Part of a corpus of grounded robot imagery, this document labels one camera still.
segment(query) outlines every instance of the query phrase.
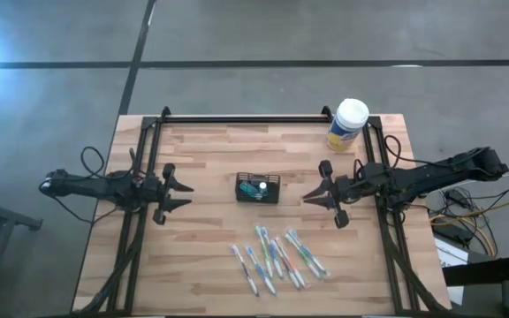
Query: black basket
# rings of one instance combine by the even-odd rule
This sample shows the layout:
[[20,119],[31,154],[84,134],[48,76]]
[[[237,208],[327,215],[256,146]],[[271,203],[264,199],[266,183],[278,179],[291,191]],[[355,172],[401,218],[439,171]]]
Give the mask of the black basket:
[[[258,191],[258,185],[261,182],[266,183],[266,195],[247,193],[241,190],[240,186],[243,182],[248,183]],[[248,172],[238,172],[237,181],[235,182],[235,193],[237,201],[278,204],[280,196],[280,176],[278,175],[257,175]]]

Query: gray floor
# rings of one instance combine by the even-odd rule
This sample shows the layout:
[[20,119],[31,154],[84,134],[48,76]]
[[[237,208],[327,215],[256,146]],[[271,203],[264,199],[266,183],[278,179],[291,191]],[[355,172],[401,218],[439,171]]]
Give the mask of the gray floor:
[[[0,1],[0,62],[130,61],[146,0]],[[165,0],[143,60],[509,58],[509,1]],[[64,314],[88,227],[38,194],[79,152],[108,152],[127,69],[0,70],[0,205],[44,218],[17,229],[0,270],[0,317]],[[140,70],[130,114],[315,113],[343,98],[404,113],[414,154],[489,145],[509,164],[509,67]],[[500,192],[509,178],[465,185]],[[95,201],[67,198],[91,217]],[[509,256],[509,208],[490,214]]]

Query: butcher block tabletop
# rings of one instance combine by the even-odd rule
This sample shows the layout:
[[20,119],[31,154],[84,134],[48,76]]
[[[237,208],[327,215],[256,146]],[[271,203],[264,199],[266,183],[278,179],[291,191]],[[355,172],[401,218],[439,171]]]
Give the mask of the butcher block tabletop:
[[[412,158],[404,117],[380,117],[384,134],[399,138],[402,156]],[[141,120],[142,116],[119,118],[108,172],[131,166],[129,148],[137,148]],[[362,135],[345,153],[334,153],[327,146],[327,132],[327,124],[163,124],[156,175],[162,175],[165,163],[174,163],[176,179],[194,192],[174,193],[172,197],[192,199],[193,203],[166,214],[164,226],[152,221],[156,204],[149,205],[133,314],[393,314],[373,198],[345,205],[350,223],[341,230],[333,222],[333,212],[302,202],[301,197],[321,182],[317,170],[320,161],[331,161],[335,177],[352,176],[355,159],[367,161]],[[413,168],[414,163],[399,161],[399,167]],[[237,172],[280,175],[279,203],[236,202]],[[95,217],[112,208],[112,203],[99,202]],[[123,212],[115,212],[92,229],[73,309],[84,307],[110,275],[122,219]],[[318,281],[294,247],[282,238],[308,288],[297,291],[290,280],[280,280],[275,273],[272,282],[277,296],[270,294],[245,252],[245,246],[251,246],[264,263],[256,225],[267,227],[271,237],[295,229],[330,275]],[[404,229],[414,271],[436,299],[449,307],[425,209],[407,210]],[[232,254],[233,244],[239,247],[250,269],[259,298],[249,289],[239,261]],[[118,307],[123,306],[128,272],[119,289]],[[401,272],[399,284],[402,300],[409,308]]]

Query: yellow cable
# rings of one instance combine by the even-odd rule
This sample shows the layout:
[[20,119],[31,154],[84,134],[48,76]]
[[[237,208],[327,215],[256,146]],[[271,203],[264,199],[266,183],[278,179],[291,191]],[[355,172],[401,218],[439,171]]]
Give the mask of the yellow cable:
[[484,239],[484,241],[486,242],[486,245],[488,246],[488,248],[490,250],[490,255],[492,255],[492,257],[496,257],[496,251],[494,250],[494,246],[490,243],[490,240],[488,239],[486,234],[481,229],[479,229],[474,223],[472,223],[470,220],[465,219],[462,221],[472,225],[473,228],[475,228],[475,230],[477,232],[481,233],[482,238]]
[[[462,216],[458,216],[457,218],[451,220],[451,221],[447,221],[447,222],[443,222],[443,223],[437,223],[437,224],[432,224],[432,225],[437,225],[437,226],[442,226],[442,225],[449,225],[449,224],[453,224],[453,223],[456,223],[458,222],[459,220],[461,219],[464,219],[465,217],[473,217],[473,216],[479,216],[483,213],[486,213],[488,211],[491,211],[491,210],[495,210],[495,209],[499,209],[499,208],[503,208],[505,206],[508,206],[509,205],[509,201],[504,203],[504,204],[500,204],[496,207],[493,207],[493,208],[486,208],[484,210],[478,210],[478,211],[475,211],[475,212],[471,212],[471,213],[467,213],[465,215],[462,215]],[[438,219],[439,217],[444,217],[443,215],[439,215],[439,216],[433,216],[430,218],[430,222],[433,222],[433,220],[435,219]]]
[[[434,216],[431,218],[431,220],[435,220],[435,219],[438,219],[438,218],[441,218],[441,217],[446,217],[446,216]],[[464,218],[462,216],[459,216],[455,219],[455,221],[459,221],[461,220],[462,222],[465,222],[465,223],[468,223],[470,225],[473,226],[473,228],[475,229],[476,232],[478,233],[481,233],[482,235],[482,238],[484,239],[484,241],[486,242],[486,246],[489,248],[489,251],[490,251],[490,256],[492,257],[496,257],[496,251],[494,251],[494,247],[493,245],[490,243],[490,240],[488,239],[488,237],[486,236],[486,234],[481,230],[479,229],[473,222],[471,222],[469,219],[467,218]],[[449,225],[450,223],[447,222],[447,223],[431,223],[431,225],[433,226],[442,226],[442,225]]]

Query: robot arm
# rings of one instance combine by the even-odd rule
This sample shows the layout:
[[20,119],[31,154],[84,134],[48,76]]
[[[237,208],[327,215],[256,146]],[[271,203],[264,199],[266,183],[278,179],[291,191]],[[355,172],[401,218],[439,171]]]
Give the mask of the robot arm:
[[402,210],[419,195],[464,180],[498,180],[508,172],[508,167],[500,162],[494,150],[486,147],[413,169],[367,163],[356,171],[353,178],[341,176],[333,180],[333,169],[327,160],[320,162],[319,171],[323,181],[317,189],[303,197],[304,202],[333,209],[335,224],[343,228],[348,225],[349,219],[340,202],[350,204],[379,193],[385,199],[385,208]]
[[180,184],[174,178],[176,168],[172,163],[166,163],[163,169],[164,182],[154,174],[146,177],[135,177],[130,170],[120,170],[108,174],[106,177],[81,177],[68,174],[65,170],[55,170],[47,174],[39,186],[41,192],[51,198],[78,194],[97,200],[107,200],[127,212],[133,212],[141,207],[143,202],[157,202],[158,208],[153,214],[153,220],[164,225],[164,212],[172,212],[190,200],[172,199],[170,190],[192,192],[194,189]]

